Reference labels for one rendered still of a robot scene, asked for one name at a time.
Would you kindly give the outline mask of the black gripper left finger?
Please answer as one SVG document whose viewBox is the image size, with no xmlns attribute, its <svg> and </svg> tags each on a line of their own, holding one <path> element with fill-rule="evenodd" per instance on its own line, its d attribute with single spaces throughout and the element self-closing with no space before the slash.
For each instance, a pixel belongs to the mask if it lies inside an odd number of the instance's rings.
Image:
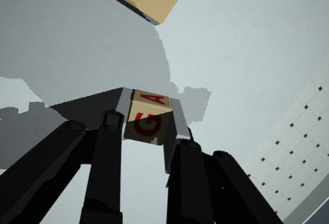
<svg viewBox="0 0 329 224">
<path fill-rule="evenodd" d="M 121 144 L 133 90 L 102 112 L 99 129 L 65 121 L 0 175 L 0 224 L 39 224 L 81 164 L 91 168 L 79 224 L 123 224 Z"/>
</svg>

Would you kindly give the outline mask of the beige letter block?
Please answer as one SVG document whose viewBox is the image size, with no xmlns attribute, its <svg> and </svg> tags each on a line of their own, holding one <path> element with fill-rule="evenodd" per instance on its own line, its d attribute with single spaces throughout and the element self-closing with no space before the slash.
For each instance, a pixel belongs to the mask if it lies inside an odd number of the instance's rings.
<svg viewBox="0 0 329 224">
<path fill-rule="evenodd" d="M 172 111 L 169 97 L 133 90 L 123 137 L 163 145 Z"/>
</svg>

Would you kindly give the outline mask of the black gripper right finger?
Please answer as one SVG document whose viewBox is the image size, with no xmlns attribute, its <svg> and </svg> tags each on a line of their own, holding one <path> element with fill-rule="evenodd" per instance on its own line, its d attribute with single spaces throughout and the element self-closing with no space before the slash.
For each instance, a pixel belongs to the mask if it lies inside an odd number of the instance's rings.
<svg viewBox="0 0 329 224">
<path fill-rule="evenodd" d="M 228 152 L 202 152 L 180 100 L 170 100 L 173 111 L 163 142 L 170 174 L 167 224 L 284 224 Z"/>
</svg>

